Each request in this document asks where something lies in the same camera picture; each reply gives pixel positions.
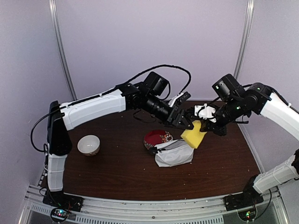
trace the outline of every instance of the yellow sponge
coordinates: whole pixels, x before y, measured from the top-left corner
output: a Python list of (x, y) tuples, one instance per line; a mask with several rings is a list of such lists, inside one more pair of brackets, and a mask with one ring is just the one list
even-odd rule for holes
[(201, 127), (201, 122), (199, 120), (195, 120), (192, 123), (194, 128), (192, 130), (184, 130), (184, 132), (181, 134), (181, 137), (191, 148), (197, 148), (203, 140), (206, 132), (199, 131)]

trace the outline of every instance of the white bowl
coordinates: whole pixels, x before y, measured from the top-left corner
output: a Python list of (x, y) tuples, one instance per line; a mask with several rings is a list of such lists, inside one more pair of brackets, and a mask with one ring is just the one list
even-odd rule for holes
[(100, 140), (95, 135), (87, 135), (80, 139), (77, 147), (82, 154), (93, 156), (100, 150)]

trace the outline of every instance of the red bowl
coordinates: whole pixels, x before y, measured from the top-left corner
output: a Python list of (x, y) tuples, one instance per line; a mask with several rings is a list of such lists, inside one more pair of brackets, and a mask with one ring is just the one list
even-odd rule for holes
[(173, 136), (164, 130), (154, 130), (144, 136), (144, 146), (149, 149), (157, 144), (169, 142), (173, 140)]

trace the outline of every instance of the white pouch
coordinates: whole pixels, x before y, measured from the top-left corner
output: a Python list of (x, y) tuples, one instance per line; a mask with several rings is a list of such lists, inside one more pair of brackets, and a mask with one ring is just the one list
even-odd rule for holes
[(191, 162), (194, 148), (191, 148), (183, 139), (155, 145), (160, 149), (155, 156), (159, 167), (173, 167)]

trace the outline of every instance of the dark wood surface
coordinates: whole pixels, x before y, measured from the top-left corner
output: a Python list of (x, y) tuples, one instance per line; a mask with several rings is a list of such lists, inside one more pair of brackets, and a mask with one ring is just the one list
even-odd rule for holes
[[(195, 101), (188, 101), (190, 107)], [(219, 196), (242, 191), (247, 180), (258, 174), (256, 162), (237, 124), (228, 134), (207, 133), (192, 163), (159, 168), (143, 145), (143, 137), (155, 129), (168, 130), (175, 139), (182, 130), (165, 128), (158, 122), (144, 124), (134, 111), (111, 114), (70, 131), (73, 150), (64, 172), (64, 190), (83, 196), (124, 200), (177, 200)], [(152, 118), (140, 113), (144, 119)], [(77, 150), (88, 134), (100, 138), (100, 152), (94, 157)]]

